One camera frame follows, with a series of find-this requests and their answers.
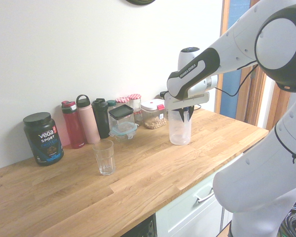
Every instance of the drawer handle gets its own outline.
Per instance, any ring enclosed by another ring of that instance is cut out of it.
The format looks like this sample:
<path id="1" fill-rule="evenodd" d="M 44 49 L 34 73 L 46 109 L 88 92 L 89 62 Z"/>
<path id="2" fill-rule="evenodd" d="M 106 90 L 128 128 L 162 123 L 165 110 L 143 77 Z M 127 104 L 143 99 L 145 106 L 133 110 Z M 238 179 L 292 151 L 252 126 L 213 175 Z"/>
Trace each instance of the drawer handle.
<path id="1" fill-rule="evenodd" d="M 204 198 L 200 198 L 198 195 L 195 195 L 195 196 L 197 197 L 197 202 L 198 202 L 198 203 L 202 203 L 203 201 L 209 199 L 209 198 L 210 198 L 211 196 L 213 196 L 213 195 L 214 195 L 214 189 L 211 188 L 209 194 L 208 194 L 206 197 L 204 197 Z"/>

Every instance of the wall clock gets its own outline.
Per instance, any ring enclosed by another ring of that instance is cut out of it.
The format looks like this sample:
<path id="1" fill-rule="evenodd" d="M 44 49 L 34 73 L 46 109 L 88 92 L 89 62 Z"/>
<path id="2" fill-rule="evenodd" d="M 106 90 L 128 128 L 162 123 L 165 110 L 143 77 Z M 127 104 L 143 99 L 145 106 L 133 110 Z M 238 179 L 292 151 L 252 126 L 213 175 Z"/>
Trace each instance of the wall clock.
<path id="1" fill-rule="evenodd" d="M 147 5 L 152 3 L 154 0 L 127 0 L 127 1 L 136 5 Z"/>

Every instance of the protein powder container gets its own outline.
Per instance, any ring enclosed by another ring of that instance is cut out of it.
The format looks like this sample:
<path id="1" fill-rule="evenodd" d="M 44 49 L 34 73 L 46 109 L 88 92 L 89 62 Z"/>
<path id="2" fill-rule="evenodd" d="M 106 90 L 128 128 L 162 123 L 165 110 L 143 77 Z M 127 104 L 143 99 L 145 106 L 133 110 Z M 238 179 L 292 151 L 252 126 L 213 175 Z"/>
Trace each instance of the protein powder container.
<path id="1" fill-rule="evenodd" d="M 23 119 L 23 123 L 26 137 L 39 165 L 54 164 L 64 156 L 56 124 L 50 113 L 29 115 Z"/>

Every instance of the blue window blind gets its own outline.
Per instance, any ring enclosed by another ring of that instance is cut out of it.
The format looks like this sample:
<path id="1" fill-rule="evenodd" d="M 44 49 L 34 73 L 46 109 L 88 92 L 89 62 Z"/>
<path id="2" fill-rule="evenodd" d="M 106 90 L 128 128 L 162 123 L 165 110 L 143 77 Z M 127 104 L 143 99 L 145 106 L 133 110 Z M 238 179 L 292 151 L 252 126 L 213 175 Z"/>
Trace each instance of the blue window blind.
<path id="1" fill-rule="evenodd" d="M 248 9 L 250 0 L 230 0 L 228 28 L 230 28 Z M 234 94 L 240 84 L 241 70 L 225 73 L 223 75 L 222 89 L 229 94 Z M 238 95 L 230 97 L 222 93 L 221 114 L 236 118 Z"/>

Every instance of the black water bottle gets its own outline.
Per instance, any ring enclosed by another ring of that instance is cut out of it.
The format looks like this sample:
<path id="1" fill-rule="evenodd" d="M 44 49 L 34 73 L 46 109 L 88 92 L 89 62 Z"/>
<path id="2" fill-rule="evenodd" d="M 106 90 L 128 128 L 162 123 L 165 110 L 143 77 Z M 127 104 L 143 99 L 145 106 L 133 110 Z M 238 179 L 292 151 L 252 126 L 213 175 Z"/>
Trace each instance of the black water bottle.
<path id="1" fill-rule="evenodd" d="M 92 103 L 92 109 L 101 139 L 109 137 L 110 125 L 108 108 L 109 105 L 105 102 L 105 99 L 96 99 Z"/>

